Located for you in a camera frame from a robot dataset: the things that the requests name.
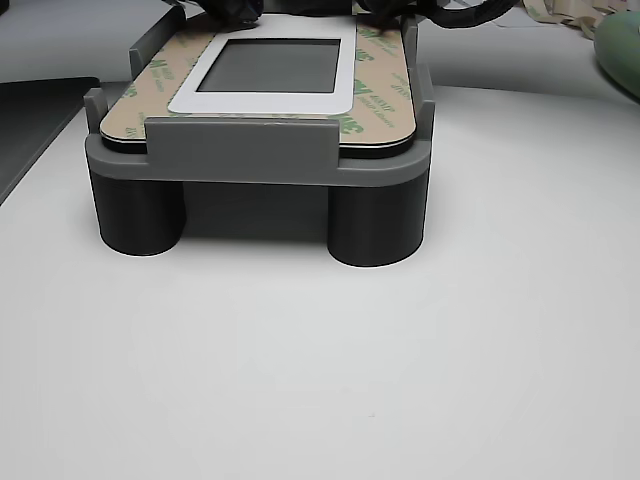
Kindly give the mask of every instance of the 3d-printed holder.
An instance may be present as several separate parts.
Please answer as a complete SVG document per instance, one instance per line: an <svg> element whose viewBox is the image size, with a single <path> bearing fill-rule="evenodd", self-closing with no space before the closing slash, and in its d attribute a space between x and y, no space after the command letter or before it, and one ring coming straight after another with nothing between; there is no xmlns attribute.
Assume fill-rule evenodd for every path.
<svg viewBox="0 0 640 480"><path fill-rule="evenodd" d="M174 8L131 48L133 78L185 22ZM173 247L187 216L183 182L324 185L336 259L379 266L410 256L423 238L435 107L429 71L416 64L417 34L415 18L403 18L415 138L388 158L341 156L337 120L249 118L147 118L147 153L119 153L103 142L107 102L92 89L85 147L102 239L129 255Z"/></svg>

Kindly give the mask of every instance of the display screen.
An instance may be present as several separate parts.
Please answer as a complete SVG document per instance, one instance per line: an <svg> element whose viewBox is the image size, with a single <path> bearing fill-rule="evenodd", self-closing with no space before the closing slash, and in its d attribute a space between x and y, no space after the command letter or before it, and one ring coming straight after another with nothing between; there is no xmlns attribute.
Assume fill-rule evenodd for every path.
<svg viewBox="0 0 640 480"><path fill-rule="evenodd" d="M333 93L340 40L230 40L199 92Z"/></svg>

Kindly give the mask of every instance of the green object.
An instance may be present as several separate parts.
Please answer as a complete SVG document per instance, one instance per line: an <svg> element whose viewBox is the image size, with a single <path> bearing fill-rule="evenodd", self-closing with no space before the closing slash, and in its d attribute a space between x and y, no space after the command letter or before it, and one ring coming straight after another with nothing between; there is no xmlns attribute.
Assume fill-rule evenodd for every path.
<svg viewBox="0 0 640 480"><path fill-rule="evenodd" d="M602 68L640 98L640 12L607 16L596 30L594 44Z"/></svg>

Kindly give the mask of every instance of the white desk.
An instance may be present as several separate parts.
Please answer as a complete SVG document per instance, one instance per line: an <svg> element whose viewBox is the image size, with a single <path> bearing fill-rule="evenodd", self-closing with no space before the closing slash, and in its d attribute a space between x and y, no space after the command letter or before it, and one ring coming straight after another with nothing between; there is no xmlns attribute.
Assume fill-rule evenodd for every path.
<svg viewBox="0 0 640 480"><path fill-rule="evenodd" d="M0 83L127 81L129 47L168 10L161 0L11 0L0 17Z"/></svg>
<svg viewBox="0 0 640 480"><path fill-rule="evenodd" d="M597 66L593 42L565 26L447 30L420 24L420 55L435 85L634 103Z"/></svg>
<svg viewBox="0 0 640 480"><path fill-rule="evenodd" d="M640 109L436 98L425 243L369 270L322 190L112 252L78 116L0 208L0 478L639 478Z"/></svg>

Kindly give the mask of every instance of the black cylindrical leg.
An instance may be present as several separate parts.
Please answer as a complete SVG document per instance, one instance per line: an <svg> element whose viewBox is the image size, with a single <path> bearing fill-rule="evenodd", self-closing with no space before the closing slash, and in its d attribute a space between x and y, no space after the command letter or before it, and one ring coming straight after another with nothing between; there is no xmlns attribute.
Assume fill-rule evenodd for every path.
<svg viewBox="0 0 640 480"><path fill-rule="evenodd" d="M329 188L329 252L342 263L399 262L422 243L429 171L389 187Z"/></svg>
<svg viewBox="0 0 640 480"><path fill-rule="evenodd" d="M182 182L116 180L89 170L102 240L127 255L173 247L186 221Z"/></svg>

